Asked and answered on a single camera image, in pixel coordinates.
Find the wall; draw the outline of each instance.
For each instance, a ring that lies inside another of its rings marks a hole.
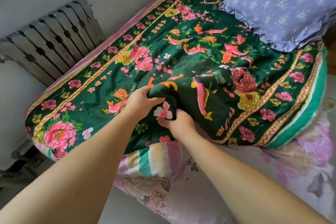
[[[0,37],[71,0],[0,0]],[[153,0],[87,0],[109,36]],[[12,163],[11,153],[25,139],[23,114],[45,89],[13,62],[0,64],[0,170]]]

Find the person's left hand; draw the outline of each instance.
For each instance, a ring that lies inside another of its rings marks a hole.
[[[155,105],[165,101],[165,98],[147,98],[150,89],[151,87],[144,86],[134,91],[128,98],[123,112],[131,113],[132,117],[136,117],[139,121],[145,118]]]

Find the hand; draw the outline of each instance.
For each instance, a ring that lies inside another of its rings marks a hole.
[[[181,109],[176,110],[176,120],[159,119],[157,122],[161,126],[168,128],[173,137],[183,144],[185,144],[184,140],[189,138],[189,136],[195,134],[198,135],[195,129],[194,120],[189,114]]]
[[[145,118],[150,110],[165,101],[165,98],[147,98],[147,93],[151,87],[144,86],[134,91],[127,100],[123,113],[129,113],[137,121]]]

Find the blanket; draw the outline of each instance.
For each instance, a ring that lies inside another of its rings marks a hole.
[[[159,0],[46,90],[26,113],[34,144],[62,158],[123,111],[132,92],[165,97],[135,127],[120,174],[163,176],[182,165],[160,118],[176,108],[218,143],[281,147],[309,125],[323,97],[326,48],[278,52],[217,9],[222,0]]]

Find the person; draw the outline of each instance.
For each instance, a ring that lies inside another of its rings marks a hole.
[[[136,90],[123,112],[14,197],[0,211],[0,223],[97,223],[136,124],[165,100],[148,99],[149,90]],[[290,191],[202,138],[186,112],[177,109],[176,117],[158,123],[186,146],[239,223],[330,223]]]

